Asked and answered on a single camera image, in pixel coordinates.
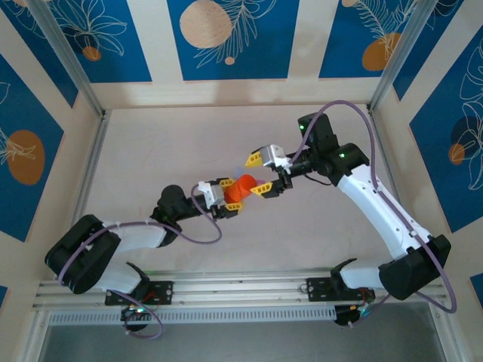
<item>work surface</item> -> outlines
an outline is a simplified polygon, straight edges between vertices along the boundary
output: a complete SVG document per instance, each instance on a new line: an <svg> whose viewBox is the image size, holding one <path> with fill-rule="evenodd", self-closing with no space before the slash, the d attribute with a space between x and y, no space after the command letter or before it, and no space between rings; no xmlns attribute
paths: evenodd
<svg viewBox="0 0 483 362"><path fill-rule="evenodd" d="M295 152L301 141L297 119L317 111L317 106L114 110L85 213L105 221L145 220L171 184L189 194L198 181L235 177L242 170L274 180L276 173L268 168L245 169L248 155L270 143ZM327 114L340 144L355 143L369 156L368 132L354 110L334 106ZM379 154L377 170L389 189ZM202 241L217 235L203 217L180 224L188 236ZM126 254L126 259L143 270L202 272L331 267L353 257L389 257L348 197L302 177L279 198L250 196L240 215L218 224L223 230L218 244L178 238L168 247Z"/></svg>

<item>enclosure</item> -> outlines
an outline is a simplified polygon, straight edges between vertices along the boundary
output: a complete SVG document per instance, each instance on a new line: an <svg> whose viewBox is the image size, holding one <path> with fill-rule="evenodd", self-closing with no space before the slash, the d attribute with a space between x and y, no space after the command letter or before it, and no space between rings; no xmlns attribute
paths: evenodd
<svg viewBox="0 0 483 362"><path fill-rule="evenodd" d="M0 0L0 359L483 360L479 0ZM297 120L348 100L376 137L377 175L407 212L451 242L457 297L445 314L419 296L387 300L339 327L337 302L300 287L349 258L387 260L379 232L337 187L293 178L251 195L213 245L182 238L124 253L153 281L164 335L124 334L106 292L74 294L45 265L85 214L144 221L164 187L268 167L295 152ZM348 106L325 112L340 144L368 157ZM326 182L321 176L317 180ZM210 240L204 217L180 223ZM422 290L446 307L439 278ZM376 290L375 302L386 295ZM154 320L146 331L155 331Z"/></svg>

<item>orange circle pattern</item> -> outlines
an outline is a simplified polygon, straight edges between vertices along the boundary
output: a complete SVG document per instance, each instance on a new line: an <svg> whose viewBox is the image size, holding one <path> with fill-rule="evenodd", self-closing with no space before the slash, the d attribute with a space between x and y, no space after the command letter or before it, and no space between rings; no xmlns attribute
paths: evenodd
<svg viewBox="0 0 483 362"><path fill-rule="evenodd" d="M45 166L45 151L42 141L29 130L15 131L8 140L25 149L35 147L30 153L31 158L17 154L7 159L8 169L13 178L27 186L35 185L42 177Z"/></svg>

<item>metal profile bar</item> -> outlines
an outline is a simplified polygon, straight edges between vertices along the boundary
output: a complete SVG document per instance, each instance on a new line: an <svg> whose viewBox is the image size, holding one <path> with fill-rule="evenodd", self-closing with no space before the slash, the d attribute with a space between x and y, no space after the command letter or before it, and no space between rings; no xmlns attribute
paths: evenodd
<svg viewBox="0 0 483 362"><path fill-rule="evenodd" d="M63 67L69 74L77 89L84 95L92 111L99 117L103 115L100 101L97 99L91 87L89 78L85 74L77 56L69 45L62 29L57 24L54 15L51 13L48 3L42 0L25 0L30 13L37 22L38 27L44 33L45 38L51 45Z"/></svg>
<svg viewBox="0 0 483 362"><path fill-rule="evenodd" d="M383 101L437 3L438 0L425 0L417 3L395 50L392 52L392 56L389 58L386 68L383 70L379 84L369 102L369 112L377 109Z"/></svg>
<svg viewBox="0 0 483 362"><path fill-rule="evenodd" d="M379 146L379 150L383 158L384 166L386 166L387 175L389 177L389 183L391 184L392 196L394 196L394 198L397 201L401 202L398 186L395 184L394 173L392 172L391 164L389 163L389 159L387 157L387 148L385 147L383 139L380 136L380 129L377 126L378 122L376 121L375 112L369 112L369 121L372 123L372 129L374 130L374 134L376 135L377 145Z"/></svg>
<svg viewBox="0 0 483 362"><path fill-rule="evenodd" d="M71 225L74 225L77 220L80 219L88 202L89 193L91 192L92 182L94 181L97 163L99 162L100 152L103 148L104 138L106 137L110 117L111 112L108 111L100 120L99 126L97 127L91 153L89 154L87 167L82 177L82 184L79 191L77 204L75 205L74 213L72 215Z"/></svg>
<svg viewBox="0 0 483 362"><path fill-rule="evenodd" d="M265 307L314 305L308 296L299 290L307 277L328 277L327 271L317 269L286 272L272 271L260 273L257 277L253 273L213 273L203 278L205 273L176 273L166 272L156 280L174 281L172 305L163 308L231 308L231 307ZM422 291L430 296L437 296L446 300L445 289L438 281L426 286ZM385 296L385 291L377 291L377 299ZM55 282L42 282L34 301L34 310L46 311L81 311L83 309L110 310L112 307L104 305L105 292L91 290L86 294L74 295L66 287ZM417 296L412 296L404 302L420 302ZM389 302L401 302L391 299ZM316 305L339 305L351 302L321 302Z"/></svg>

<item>blue wall panel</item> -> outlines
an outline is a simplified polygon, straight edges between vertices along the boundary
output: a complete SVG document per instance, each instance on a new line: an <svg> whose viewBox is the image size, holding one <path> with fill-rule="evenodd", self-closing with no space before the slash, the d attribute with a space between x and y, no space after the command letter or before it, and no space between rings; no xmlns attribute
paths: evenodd
<svg viewBox="0 0 483 362"><path fill-rule="evenodd" d="M483 28L411 122L451 231L483 216Z"/></svg>
<svg viewBox="0 0 483 362"><path fill-rule="evenodd" d="M26 240L62 136L0 56L0 231Z"/></svg>
<svg viewBox="0 0 483 362"><path fill-rule="evenodd" d="M185 81L287 78L298 0L168 0Z"/></svg>

